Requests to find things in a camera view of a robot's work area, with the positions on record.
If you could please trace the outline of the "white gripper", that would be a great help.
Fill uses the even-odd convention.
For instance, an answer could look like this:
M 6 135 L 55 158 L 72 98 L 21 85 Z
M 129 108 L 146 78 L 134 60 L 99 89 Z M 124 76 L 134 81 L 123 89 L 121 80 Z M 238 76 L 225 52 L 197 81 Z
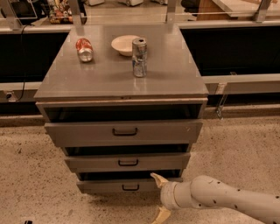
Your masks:
M 168 179 L 152 172 L 150 174 L 156 181 L 160 191 L 160 200 L 164 206 L 157 210 L 157 216 L 151 224 L 163 224 L 172 214 L 170 210 L 178 210 L 179 205 L 175 200 L 175 187 L 179 182 L 169 182 Z

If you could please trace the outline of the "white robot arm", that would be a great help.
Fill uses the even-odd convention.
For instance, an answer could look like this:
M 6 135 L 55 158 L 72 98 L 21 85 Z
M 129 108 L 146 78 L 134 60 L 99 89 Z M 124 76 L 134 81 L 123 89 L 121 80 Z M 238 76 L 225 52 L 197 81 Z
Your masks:
M 234 188 L 216 178 L 201 175 L 188 182 L 169 181 L 152 173 L 160 189 L 162 206 L 152 224 L 163 224 L 172 210 L 226 207 L 246 214 L 265 224 L 280 224 L 278 195 Z

